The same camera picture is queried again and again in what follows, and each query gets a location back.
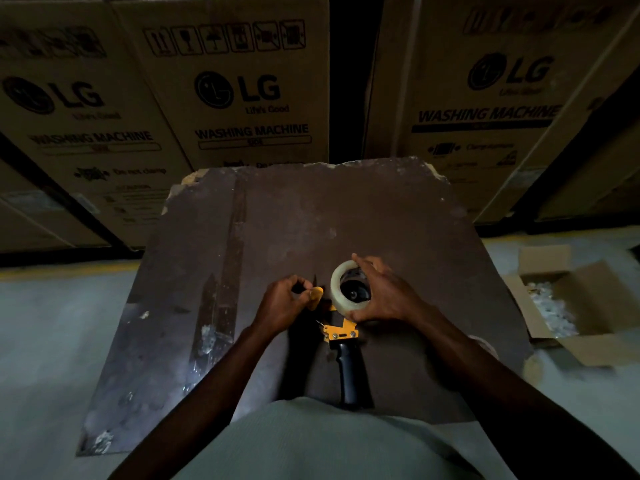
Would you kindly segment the large printed cardboard box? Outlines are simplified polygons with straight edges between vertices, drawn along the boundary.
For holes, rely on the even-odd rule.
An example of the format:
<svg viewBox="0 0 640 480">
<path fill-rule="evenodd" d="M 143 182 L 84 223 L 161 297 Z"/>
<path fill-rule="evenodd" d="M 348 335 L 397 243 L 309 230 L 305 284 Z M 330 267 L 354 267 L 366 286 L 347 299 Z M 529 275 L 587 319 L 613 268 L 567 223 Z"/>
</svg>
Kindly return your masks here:
<svg viewBox="0 0 640 480">
<path fill-rule="evenodd" d="M 0 133 L 133 250 L 191 170 L 106 0 L 0 0 Z"/>
<path fill-rule="evenodd" d="M 108 0 L 195 169 L 329 161 L 330 0 Z"/>
<path fill-rule="evenodd" d="M 384 0 L 363 157 L 416 156 L 476 222 L 640 0 Z"/>
</svg>

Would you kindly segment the white tape roll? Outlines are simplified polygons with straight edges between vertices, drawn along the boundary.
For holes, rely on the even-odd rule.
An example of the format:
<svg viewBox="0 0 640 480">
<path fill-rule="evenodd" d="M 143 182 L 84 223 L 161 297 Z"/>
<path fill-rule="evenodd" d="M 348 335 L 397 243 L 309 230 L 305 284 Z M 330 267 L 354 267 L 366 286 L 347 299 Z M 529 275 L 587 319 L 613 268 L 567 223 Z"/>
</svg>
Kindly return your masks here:
<svg viewBox="0 0 640 480">
<path fill-rule="evenodd" d="M 496 350 L 496 348 L 494 348 L 491 343 L 489 343 L 487 340 L 485 340 L 482 337 L 478 337 L 475 335 L 468 335 L 468 338 L 475 341 L 476 343 L 478 343 L 478 345 L 480 345 L 486 352 L 488 352 L 489 354 L 491 354 L 496 360 L 500 361 L 500 357 L 499 354 Z"/>
</svg>

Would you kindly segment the clear packing tape roll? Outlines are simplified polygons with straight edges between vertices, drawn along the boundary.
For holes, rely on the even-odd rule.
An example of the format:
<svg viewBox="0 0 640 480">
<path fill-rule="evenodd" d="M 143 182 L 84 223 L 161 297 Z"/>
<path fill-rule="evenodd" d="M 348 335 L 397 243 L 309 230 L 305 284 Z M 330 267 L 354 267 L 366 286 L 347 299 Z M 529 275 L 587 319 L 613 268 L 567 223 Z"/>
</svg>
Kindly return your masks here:
<svg viewBox="0 0 640 480">
<path fill-rule="evenodd" d="M 368 306 L 371 286 L 364 270 L 354 260 L 341 263 L 333 271 L 330 295 L 332 305 L 344 317 Z"/>
</svg>

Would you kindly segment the small open cardboard box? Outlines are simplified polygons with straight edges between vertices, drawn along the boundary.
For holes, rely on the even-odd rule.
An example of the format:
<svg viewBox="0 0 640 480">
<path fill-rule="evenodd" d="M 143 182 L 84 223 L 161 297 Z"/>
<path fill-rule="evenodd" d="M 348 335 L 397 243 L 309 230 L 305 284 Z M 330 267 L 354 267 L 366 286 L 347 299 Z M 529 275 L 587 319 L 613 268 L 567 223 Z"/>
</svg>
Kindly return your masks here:
<svg viewBox="0 0 640 480">
<path fill-rule="evenodd" d="M 628 344 L 623 332 L 640 329 L 640 301 L 604 260 L 575 267 L 568 244 L 524 247 L 515 273 L 502 276 L 519 307 L 532 345 L 561 347 L 585 367 L 618 367 L 640 363 L 640 346 Z M 575 317 L 579 335 L 553 338 L 525 285 L 552 282 Z"/>
</svg>

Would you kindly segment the person's right forearm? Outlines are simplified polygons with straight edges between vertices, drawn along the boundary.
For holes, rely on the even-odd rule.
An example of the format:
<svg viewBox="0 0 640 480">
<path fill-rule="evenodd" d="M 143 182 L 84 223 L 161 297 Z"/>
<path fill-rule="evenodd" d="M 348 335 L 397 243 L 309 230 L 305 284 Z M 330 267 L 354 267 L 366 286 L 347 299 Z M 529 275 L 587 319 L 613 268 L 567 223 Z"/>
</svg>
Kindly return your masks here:
<svg viewBox="0 0 640 480">
<path fill-rule="evenodd" d="M 406 320 L 518 480 L 640 480 L 616 450 L 418 300 Z"/>
</svg>

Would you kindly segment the black metal rack beam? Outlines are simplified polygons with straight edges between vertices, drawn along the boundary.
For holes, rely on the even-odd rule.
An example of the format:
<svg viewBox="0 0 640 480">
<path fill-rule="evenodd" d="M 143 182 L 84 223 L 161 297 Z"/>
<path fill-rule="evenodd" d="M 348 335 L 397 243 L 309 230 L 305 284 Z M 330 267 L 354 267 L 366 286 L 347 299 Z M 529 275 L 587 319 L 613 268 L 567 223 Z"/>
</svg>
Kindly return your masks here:
<svg viewBox="0 0 640 480">
<path fill-rule="evenodd" d="M 25 177 L 30 183 L 35 184 L 39 190 L 44 191 L 46 195 L 51 197 L 53 201 L 62 205 L 66 211 L 71 213 L 80 223 L 98 235 L 117 249 L 121 253 L 127 255 L 142 255 L 143 250 L 135 250 L 127 246 L 124 241 L 117 238 L 106 226 L 104 226 L 90 211 L 85 208 L 79 201 L 66 192 L 59 184 L 57 184 L 44 170 L 27 157 L 16 145 L 0 132 L 0 160 L 7 163 L 12 169 L 16 170 L 22 177 Z"/>
<path fill-rule="evenodd" d="M 526 229 L 543 204 L 582 169 L 598 150 L 640 121 L 640 64 L 588 117 L 587 122 L 549 168 L 515 204 L 512 217 L 502 220 L 505 232 Z"/>
</svg>

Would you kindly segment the white packing pieces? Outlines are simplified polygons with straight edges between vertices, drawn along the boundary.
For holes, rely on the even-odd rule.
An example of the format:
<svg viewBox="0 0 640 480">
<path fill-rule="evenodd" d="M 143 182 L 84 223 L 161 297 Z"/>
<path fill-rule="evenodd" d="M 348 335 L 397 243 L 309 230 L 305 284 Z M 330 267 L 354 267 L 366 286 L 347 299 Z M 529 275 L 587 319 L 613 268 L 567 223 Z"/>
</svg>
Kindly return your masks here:
<svg viewBox="0 0 640 480">
<path fill-rule="evenodd" d="M 525 288 L 553 338 L 579 335 L 574 315 L 567 308 L 565 300 L 556 297 L 552 282 L 529 282 Z"/>
</svg>

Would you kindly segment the person's left hand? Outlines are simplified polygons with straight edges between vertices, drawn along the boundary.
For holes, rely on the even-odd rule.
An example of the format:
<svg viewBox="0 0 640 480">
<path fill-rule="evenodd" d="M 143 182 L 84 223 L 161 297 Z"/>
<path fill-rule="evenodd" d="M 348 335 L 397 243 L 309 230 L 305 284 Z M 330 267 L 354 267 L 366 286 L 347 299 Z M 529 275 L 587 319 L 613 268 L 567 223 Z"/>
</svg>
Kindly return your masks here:
<svg viewBox="0 0 640 480">
<path fill-rule="evenodd" d="M 295 274 L 268 285 L 253 323 L 252 333 L 272 340 L 288 329 L 301 312 L 293 312 L 292 298 L 301 293 L 312 293 L 312 282 Z"/>
</svg>

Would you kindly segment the person's left forearm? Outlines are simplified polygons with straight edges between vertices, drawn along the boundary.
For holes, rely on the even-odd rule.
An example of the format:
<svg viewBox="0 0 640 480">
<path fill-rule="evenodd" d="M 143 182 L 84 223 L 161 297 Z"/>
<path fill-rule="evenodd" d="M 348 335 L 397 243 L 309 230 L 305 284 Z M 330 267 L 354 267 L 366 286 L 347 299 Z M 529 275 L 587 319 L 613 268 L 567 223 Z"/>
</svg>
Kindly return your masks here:
<svg viewBox="0 0 640 480">
<path fill-rule="evenodd" d="M 267 322 L 247 327 L 108 480 L 171 480 L 229 425 L 258 361 L 283 331 Z"/>
</svg>

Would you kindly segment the yellow black tape dispenser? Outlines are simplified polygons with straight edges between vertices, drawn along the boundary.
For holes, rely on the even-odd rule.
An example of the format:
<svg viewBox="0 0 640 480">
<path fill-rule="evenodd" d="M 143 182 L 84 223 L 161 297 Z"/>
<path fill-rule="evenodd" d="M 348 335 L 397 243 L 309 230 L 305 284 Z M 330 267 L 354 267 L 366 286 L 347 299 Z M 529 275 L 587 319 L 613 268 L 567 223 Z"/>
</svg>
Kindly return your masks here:
<svg viewBox="0 0 640 480">
<path fill-rule="evenodd" d="M 344 317 L 332 305 L 330 290 L 312 279 L 313 301 L 302 311 L 289 329 L 287 371 L 292 371 L 293 397 L 303 395 L 316 351 L 324 343 L 339 370 L 339 405 L 345 410 L 370 410 L 374 401 L 369 385 L 360 332 L 355 322 Z"/>
</svg>

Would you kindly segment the grey-green shirt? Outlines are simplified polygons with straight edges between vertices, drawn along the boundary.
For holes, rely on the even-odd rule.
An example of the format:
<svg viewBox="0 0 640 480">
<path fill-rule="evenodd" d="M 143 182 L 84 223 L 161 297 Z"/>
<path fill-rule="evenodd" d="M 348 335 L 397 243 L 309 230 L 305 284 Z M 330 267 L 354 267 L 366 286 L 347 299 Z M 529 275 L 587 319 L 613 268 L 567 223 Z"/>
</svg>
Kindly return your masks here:
<svg viewBox="0 0 640 480">
<path fill-rule="evenodd" d="M 515 480 L 478 423 L 277 401 L 232 422 L 175 480 Z"/>
</svg>

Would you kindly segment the person's right hand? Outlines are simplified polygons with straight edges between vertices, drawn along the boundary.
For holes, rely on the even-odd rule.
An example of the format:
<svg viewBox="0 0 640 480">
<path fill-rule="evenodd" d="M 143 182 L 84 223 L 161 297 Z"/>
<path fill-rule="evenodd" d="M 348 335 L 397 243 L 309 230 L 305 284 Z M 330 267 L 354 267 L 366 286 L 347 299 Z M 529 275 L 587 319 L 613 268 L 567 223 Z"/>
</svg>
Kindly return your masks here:
<svg viewBox="0 0 640 480">
<path fill-rule="evenodd" d="M 396 319 L 414 325 L 428 316 L 429 306 L 382 258 L 361 257 L 356 253 L 351 258 L 369 280 L 372 298 L 368 306 L 376 309 L 374 320 Z"/>
</svg>

